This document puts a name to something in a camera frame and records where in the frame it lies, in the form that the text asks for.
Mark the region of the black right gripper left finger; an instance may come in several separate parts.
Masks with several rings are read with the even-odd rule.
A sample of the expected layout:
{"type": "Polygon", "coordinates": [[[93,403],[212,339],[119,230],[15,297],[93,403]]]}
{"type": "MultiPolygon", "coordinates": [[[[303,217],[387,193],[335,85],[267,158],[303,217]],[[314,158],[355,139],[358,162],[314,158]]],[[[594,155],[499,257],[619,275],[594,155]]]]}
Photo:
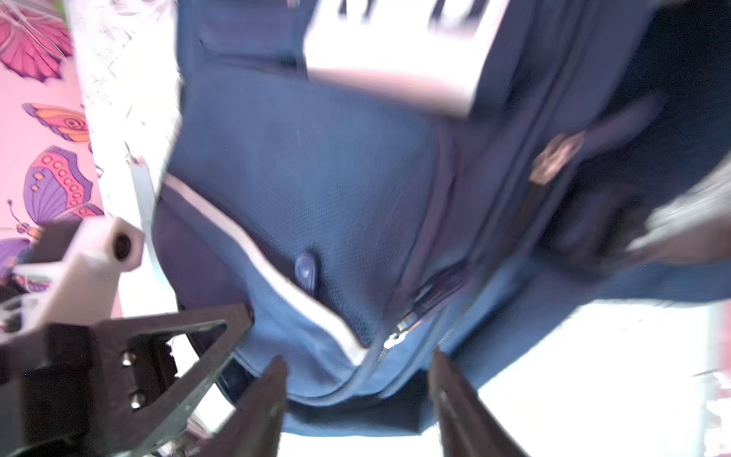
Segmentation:
{"type": "Polygon", "coordinates": [[[275,357],[240,398],[234,414],[198,456],[274,457],[287,412],[287,364],[275,357]]]}

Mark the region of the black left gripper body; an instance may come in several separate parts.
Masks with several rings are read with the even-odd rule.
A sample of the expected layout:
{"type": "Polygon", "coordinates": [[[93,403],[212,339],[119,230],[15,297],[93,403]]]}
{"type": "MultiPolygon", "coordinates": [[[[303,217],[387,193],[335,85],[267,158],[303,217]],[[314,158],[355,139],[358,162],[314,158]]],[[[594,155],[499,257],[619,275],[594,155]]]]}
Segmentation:
{"type": "Polygon", "coordinates": [[[91,337],[51,324],[1,346],[1,454],[67,455],[89,432],[91,337]]]}

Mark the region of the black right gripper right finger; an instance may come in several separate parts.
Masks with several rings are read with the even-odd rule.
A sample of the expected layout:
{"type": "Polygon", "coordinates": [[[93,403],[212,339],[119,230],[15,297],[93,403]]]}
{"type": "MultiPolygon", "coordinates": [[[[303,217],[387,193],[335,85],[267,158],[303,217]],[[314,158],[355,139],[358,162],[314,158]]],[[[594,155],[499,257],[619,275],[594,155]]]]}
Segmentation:
{"type": "Polygon", "coordinates": [[[441,350],[433,354],[428,388],[445,456],[527,456],[485,407],[462,371],[441,350]]]}

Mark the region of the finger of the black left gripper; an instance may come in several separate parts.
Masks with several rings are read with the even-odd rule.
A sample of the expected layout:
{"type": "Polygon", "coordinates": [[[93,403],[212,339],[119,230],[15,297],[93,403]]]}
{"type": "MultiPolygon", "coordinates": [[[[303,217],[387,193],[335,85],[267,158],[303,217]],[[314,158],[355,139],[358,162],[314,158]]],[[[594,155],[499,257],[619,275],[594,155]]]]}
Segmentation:
{"type": "Polygon", "coordinates": [[[106,320],[89,330],[88,446],[93,451],[154,451],[184,430],[252,326],[244,304],[106,320]],[[169,341],[210,332],[212,345],[185,372],[169,341]]]}

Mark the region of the navy blue backpack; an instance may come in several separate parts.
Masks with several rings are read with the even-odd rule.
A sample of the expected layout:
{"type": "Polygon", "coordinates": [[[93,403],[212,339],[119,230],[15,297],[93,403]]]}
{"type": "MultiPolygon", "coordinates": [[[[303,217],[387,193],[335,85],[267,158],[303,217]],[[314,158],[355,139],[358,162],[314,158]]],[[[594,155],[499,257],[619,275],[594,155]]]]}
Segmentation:
{"type": "Polygon", "coordinates": [[[152,239],[178,308],[253,320],[287,432],[436,420],[596,299],[730,293],[730,228],[642,245],[730,149],[726,1],[182,1],[181,125],[152,239]]]}

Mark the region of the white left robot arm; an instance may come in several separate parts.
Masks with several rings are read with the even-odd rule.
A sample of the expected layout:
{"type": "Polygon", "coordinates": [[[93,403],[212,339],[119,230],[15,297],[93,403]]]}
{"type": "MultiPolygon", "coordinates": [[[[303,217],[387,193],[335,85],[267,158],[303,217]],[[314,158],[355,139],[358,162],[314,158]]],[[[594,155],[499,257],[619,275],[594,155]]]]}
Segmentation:
{"type": "Polygon", "coordinates": [[[44,228],[1,306],[1,452],[142,456],[180,434],[252,325],[244,304],[112,317],[145,236],[120,218],[44,228]]]}

